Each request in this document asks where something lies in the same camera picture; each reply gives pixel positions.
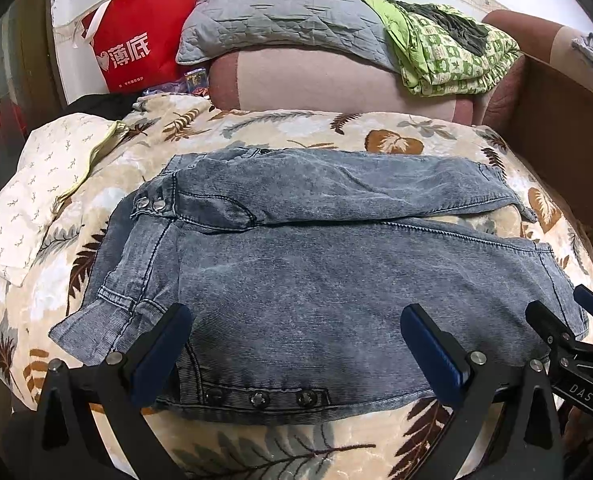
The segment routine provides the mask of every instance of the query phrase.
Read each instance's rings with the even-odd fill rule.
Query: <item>folded blanket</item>
[[[486,27],[485,53],[476,56],[433,20],[387,0],[363,0],[381,18],[393,40],[403,83],[413,94],[480,94],[489,91],[518,59],[518,43],[501,30],[483,25],[454,7],[436,5],[444,13]]]
[[[77,113],[32,132],[17,173],[0,192],[2,278],[21,286],[67,198],[127,131],[121,121]]]

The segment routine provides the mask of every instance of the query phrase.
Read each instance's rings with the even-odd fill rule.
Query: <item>metal screw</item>
[[[540,362],[538,359],[532,359],[530,361],[530,368],[535,372],[542,372],[543,371],[543,363]]]
[[[48,370],[51,372],[57,372],[61,366],[63,366],[63,361],[61,361],[61,359],[52,359],[48,363]]]
[[[487,356],[483,352],[475,351],[470,354],[471,362],[477,365],[484,365],[487,362]]]
[[[122,360],[123,354],[121,352],[112,352],[105,358],[105,362],[108,365],[118,365]]]

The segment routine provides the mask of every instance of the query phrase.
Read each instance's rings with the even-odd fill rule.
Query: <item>denim jacket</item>
[[[546,349],[540,300],[587,320],[548,244],[427,219],[515,205],[464,158],[227,148],[175,156],[113,213],[81,309],[51,338],[88,365],[126,351],[179,302],[190,340],[158,404],[191,418],[307,424],[429,393],[399,328],[420,303],[468,351]]]

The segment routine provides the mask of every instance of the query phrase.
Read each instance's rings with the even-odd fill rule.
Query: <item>pillow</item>
[[[32,132],[0,191],[1,277],[21,285],[65,199],[126,131],[119,121],[72,114]]]
[[[471,125],[470,96],[427,99],[398,74],[353,56],[304,47],[251,47],[216,58],[210,97],[221,110],[400,112]]]
[[[198,0],[177,63],[192,65],[257,44],[309,45],[355,54],[396,72],[378,15],[361,0]]]

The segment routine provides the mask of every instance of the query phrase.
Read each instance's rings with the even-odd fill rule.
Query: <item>black cloth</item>
[[[132,105],[139,97],[141,92],[84,95],[67,105],[58,117],[83,113],[103,117],[108,121],[120,121],[132,111]]]
[[[452,39],[475,56],[485,54],[487,35],[489,30],[484,25],[462,18],[456,14],[450,14],[439,9],[434,4],[408,4],[397,0],[387,0],[407,12],[414,12],[432,20],[452,37]]]

